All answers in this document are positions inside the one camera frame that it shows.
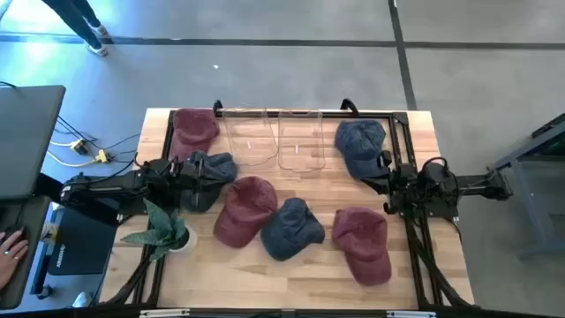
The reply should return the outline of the black diagonal beam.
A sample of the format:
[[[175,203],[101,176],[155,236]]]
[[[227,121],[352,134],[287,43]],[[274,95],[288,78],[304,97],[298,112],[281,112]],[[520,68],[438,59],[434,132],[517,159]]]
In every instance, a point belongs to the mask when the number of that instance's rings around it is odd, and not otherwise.
[[[49,197],[59,207],[71,208],[90,219],[117,227],[116,208],[84,193],[67,193],[58,180],[41,173],[35,181],[33,194]]]

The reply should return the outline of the black computer case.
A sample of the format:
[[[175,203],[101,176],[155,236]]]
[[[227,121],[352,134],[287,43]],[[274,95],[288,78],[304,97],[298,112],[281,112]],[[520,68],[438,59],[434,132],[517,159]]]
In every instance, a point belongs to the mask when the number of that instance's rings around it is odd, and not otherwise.
[[[53,276],[102,274],[114,244],[117,226],[60,208],[56,243],[48,272]]]

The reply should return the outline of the silver bracket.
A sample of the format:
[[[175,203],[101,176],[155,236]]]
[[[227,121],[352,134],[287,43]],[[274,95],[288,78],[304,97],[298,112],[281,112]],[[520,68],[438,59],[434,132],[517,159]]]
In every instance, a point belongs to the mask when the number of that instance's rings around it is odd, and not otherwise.
[[[190,315],[189,308],[160,308],[151,310],[142,310],[139,318],[180,318]]]
[[[435,312],[411,311],[411,310],[389,310],[386,312],[387,318],[437,318]]]

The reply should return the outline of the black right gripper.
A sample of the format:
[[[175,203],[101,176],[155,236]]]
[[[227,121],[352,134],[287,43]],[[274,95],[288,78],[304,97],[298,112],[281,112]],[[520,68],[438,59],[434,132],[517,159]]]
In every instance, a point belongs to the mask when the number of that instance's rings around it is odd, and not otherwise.
[[[361,178],[361,181],[371,187],[378,194],[386,194],[389,201],[383,204],[387,215],[394,215],[398,211],[397,202],[402,191],[407,188],[409,164],[400,163],[398,167],[390,169],[393,156],[389,150],[383,150],[378,157],[380,168],[378,177]]]

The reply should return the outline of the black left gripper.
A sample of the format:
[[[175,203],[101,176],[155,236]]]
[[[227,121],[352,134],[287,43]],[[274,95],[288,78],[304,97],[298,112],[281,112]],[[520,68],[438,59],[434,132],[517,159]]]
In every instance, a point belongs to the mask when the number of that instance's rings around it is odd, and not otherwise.
[[[224,176],[204,176],[204,157],[177,162],[177,189],[203,189],[205,186],[225,185]],[[230,163],[208,163],[207,174],[230,174]]]

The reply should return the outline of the green leafy plant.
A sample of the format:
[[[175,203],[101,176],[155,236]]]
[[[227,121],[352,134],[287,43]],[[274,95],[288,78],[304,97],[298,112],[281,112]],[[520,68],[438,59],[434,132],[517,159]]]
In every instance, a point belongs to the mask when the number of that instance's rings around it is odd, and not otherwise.
[[[121,238],[122,242],[153,246],[150,261],[158,261],[169,251],[185,247],[192,234],[185,226],[185,220],[176,214],[169,215],[165,210],[148,199],[143,199],[150,228],[134,232]]]

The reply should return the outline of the person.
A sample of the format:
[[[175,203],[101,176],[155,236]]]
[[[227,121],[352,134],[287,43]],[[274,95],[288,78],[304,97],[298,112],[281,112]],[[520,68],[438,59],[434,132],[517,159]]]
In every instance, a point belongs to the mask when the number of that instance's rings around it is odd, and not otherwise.
[[[108,55],[100,37],[108,37],[109,33],[87,0],[42,1],[85,42],[91,53],[100,57]]]

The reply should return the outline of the blue denim baseball cap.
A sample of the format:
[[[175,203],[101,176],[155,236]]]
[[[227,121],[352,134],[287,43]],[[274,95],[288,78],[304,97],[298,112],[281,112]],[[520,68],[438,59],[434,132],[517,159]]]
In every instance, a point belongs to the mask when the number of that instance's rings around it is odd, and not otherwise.
[[[181,192],[180,205],[190,212],[207,212],[218,199],[221,190],[227,184],[233,182],[237,176],[237,165],[231,153],[220,153],[208,155],[202,151],[193,152],[187,160],[192,161],[194,157],[204,157],[204,176],[224,176],[227,178],[225,185],[207,185],[203,189],[187,189]],[[208,163],[230,163],[230,174],[207,174]]]
[[[335,132],[335,147],[340,151],[353,178],[378,175],[378,157],[386,133],[382,124],[373,119],[342,121]]]
[[[289,198],[261,229],[260,239],[273,259],[287,261],[311,244],[322,244],[325,230],[303,199]]]

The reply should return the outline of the black aluminium rig frame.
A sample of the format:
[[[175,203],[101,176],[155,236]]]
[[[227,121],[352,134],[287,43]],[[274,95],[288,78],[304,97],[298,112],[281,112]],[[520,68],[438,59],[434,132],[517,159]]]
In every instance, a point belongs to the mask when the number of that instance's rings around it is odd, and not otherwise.
[[[151,108],[146,112],[140,142],[139,160],[162,155],[169,119],[175,109]],[[187,249],[167,254],[164,261],[149,265],[141,291],[141,302],[148,301],[154,286],[157,265],[162,265],[162,279],[155,289],[158,307],[189,308],[261,308],[261,309],[416,309],[417,296],[405,223],[399,216],[384,213],[387,199],[368,185],[350,177],[344,160],[334,147],[335,129],[342,120],[352,117],[345,110],[329,110],[323,115],[322,132],[326,164],[321,170],[293,172],[280,169],[278,156],[270,161],[243,166],[239,177],[260,176],[277,191],[279,206],[285,199],[299,197],[322,223],[326,239],[322,245],[307,247],[289,261],[271,258],[259,235],[247,246],[236,249],[225,246],[213,235],[215,220],[222,210],[225,191],[204,214],[183,214],[186,223],[198,234],[192,252]],[[390,131],[388,118],[381,121],[387,134],[384,146],[394,150],[391,140],[398,139],[401,162],[421,168],[424,161],[440,155],[429,111],[360,110],[360,115],[390,115],[396,133]],[[388,251],[392,277],[386,284],[364,287],[357,283],[345,260],[331,240],[334,214],[339,208],[367,207],[384,215],[388,222]],[[133,216],[117,228],[115,244],[101,287],[101,302],[115,297],[132,275],[142,258],[143,247],[119,242],[126,234],[144,231],[146,216]],[[428,221],[433,253],[438,267],[461,298],[474,304],[463,248],[456,228],[442,218]]]

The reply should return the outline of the maroon baseball cap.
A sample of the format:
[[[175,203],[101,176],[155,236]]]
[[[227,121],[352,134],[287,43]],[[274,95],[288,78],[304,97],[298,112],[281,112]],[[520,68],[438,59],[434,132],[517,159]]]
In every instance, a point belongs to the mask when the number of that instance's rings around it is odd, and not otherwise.
[[[216,219],[215,237],[226,246],[248,245],[277,210],[274,187],[265,179],[240,178],[229,188],[225,205]]]
[[[169,159],[185,161],[193,152],[207,152],[220,129],[212,110],[181,109],[173,117]]]
[[[332,229],[354,279],[363,286],[385,284],[392,276],[388,224],[381,214],[361,207],[339,209]]]

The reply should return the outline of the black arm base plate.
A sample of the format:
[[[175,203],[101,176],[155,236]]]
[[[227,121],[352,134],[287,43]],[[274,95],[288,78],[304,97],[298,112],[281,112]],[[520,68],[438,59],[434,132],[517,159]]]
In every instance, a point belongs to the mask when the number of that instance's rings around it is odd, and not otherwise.
[[[404,196],[398,200],[397,206],[401,213],[414,218],[453,218],[458,216],[456,200],[451,197],[441,198],[433,196],[427,199],[415,199]]]

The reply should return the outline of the clear plastic bin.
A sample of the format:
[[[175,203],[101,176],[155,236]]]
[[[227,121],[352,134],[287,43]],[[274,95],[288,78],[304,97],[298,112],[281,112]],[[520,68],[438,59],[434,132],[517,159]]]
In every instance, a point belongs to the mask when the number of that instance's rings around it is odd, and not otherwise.
[[[278,164],[295,173],[324,168],[323,114],[319,110],[279,112]]]
[[[257,166],[277,156],[278,146],[265,108],[226,109],[222,120],[238,165]]]

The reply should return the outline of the blue-grey metal table frame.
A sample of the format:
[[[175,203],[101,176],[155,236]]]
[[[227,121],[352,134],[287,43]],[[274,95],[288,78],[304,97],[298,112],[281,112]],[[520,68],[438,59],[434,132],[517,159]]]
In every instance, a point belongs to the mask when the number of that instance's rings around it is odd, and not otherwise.
[[[553,222],[557,216],[565,218],[565,113],[489,168],[512,172],[516,194],[530,219],[536,243],[520,256],[565,252],[565,234],[559,235]]]

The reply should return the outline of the dark grey desk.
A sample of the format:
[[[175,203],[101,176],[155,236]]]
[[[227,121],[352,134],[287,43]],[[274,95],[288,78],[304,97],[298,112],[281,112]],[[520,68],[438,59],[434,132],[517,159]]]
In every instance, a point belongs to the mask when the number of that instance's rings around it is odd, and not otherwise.
[[[49,198],[43,196],[0,201],[0,231],[13,224],[25,225],[25,239],[29,243],[26,256],[19,262],[11,281],[0,291],[0,310],[14,309],[21,303],[49,206]]]

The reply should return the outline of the white plant pot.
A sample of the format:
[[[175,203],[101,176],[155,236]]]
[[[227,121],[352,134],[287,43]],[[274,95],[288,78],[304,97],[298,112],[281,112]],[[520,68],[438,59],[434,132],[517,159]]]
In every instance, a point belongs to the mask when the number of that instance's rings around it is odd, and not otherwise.
[[[190,253],[197,245],[198,235],[190,226],[185,226],[185,233],[170,249],[172,253]]]

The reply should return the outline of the person's hand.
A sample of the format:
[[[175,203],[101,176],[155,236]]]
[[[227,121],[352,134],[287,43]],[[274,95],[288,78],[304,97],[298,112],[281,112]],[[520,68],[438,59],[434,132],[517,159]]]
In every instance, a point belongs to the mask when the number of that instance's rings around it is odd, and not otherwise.
[[[10,235],[0,232],[0,291],[11,281],[19,262],[26,256],[29,243],[24,239],[24,228]]]

